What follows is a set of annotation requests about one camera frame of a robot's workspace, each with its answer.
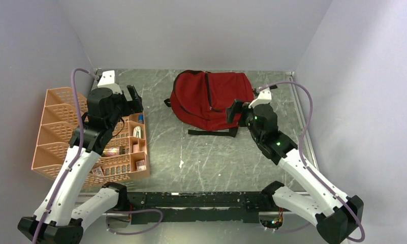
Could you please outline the red student backpack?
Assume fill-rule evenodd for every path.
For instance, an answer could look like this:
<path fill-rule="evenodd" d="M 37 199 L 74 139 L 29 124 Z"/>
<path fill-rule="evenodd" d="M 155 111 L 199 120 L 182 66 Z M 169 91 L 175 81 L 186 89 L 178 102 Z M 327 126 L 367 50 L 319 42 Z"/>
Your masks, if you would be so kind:
<path fill-rule="evenodd" d="M 236 137 L 240 114 L 228 124 L 226 109 L 235 99 L 249 105 L 260 91 L 267 88 L 271 91 L 277 86 L 253 88 L 244 73 L 186 70 L 175 78 L 171 96 L 164 103 L 180 121 L 196 127 L 188 131 L 190 135 Z M 253 114 L 249 129 L 257 138 L 279 133 L 277 115 L 269 111 L 269 104 L 256 106 Z"/>

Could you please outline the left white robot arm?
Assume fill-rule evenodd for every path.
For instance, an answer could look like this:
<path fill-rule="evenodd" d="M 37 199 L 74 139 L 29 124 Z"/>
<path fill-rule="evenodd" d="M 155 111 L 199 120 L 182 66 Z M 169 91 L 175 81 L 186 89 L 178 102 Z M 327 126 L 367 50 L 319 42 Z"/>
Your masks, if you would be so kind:
<path fill-rule="evenodd" d="M 113 138 L 124 117 L 143 111 L 142 99 L 132 85 L 122 91 L 96 88 L 87 97 L 87 111 L 78 112 L 78 127 L 69 141 L 66 157 L 44 201 L 31 217 L 22 217 L 18 230 L 32 243 L 79 243 L 84 231 L 108 210 L 130 211 L 124 185 L 108 182 L 99 192 L 75 206 L 81 188 Z"/>

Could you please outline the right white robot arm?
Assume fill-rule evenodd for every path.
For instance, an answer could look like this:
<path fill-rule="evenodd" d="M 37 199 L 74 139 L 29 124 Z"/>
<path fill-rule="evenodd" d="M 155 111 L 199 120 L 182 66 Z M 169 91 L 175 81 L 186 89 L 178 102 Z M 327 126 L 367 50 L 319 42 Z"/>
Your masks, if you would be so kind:
<path fill-rule="evenodd" d="M 261 153 L 290 174 L 309 194 L 303 196 L 275 181 L 265 188 L 262 204 L 267 210 L 287 209 L 316 227 L 327 243 L 342 243 L 362 229 L 363 200 L 349 196 L 332 184 L 299 150 L 298 145 L 277 126 L 277 115 L 269 103 L 251 105 L 234 100 L 227 108 L 227 123 L 240 114 Z"/>

